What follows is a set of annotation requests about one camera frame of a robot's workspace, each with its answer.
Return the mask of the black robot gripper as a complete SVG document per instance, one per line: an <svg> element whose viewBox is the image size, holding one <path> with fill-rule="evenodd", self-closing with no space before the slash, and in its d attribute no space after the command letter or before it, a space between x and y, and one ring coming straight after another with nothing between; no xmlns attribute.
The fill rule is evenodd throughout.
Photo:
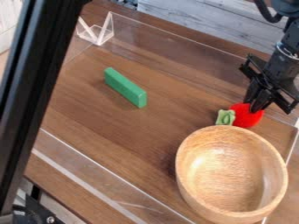
<svg viewBox="0 0 299 224"><path fill-rule="evenodd" d="M278 46L269 61L250 54L239 70L250 79L245 96L250 112L257 113L274 103L289 115L299 104L299 57Z"/></svg>

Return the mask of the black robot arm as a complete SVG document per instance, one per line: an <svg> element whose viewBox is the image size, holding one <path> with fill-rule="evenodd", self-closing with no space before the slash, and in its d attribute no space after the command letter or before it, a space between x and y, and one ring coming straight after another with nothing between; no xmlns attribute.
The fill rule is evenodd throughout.
<svg viewBox="0 0 299 224"><path fill-rule="evenodd" d="M250 79L245 96L249 111L257 113L273 103L290 114L299 104L299 0L271 0L275 15L271 14L265 0L254 0L258 10L269 23L287 18L285 36L275 43L270 60L265 61L254 54L241 65L241 72Z"/></svg>

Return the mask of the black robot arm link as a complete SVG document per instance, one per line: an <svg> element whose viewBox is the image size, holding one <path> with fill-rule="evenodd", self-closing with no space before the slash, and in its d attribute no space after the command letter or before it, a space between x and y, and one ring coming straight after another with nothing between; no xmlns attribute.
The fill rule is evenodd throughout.
<svg viewBox="0 0 299 224"><path fill-rule="evenodd" d="M73 33L90 1L24 1L0 84L0 216L12 212Z"/></svg>

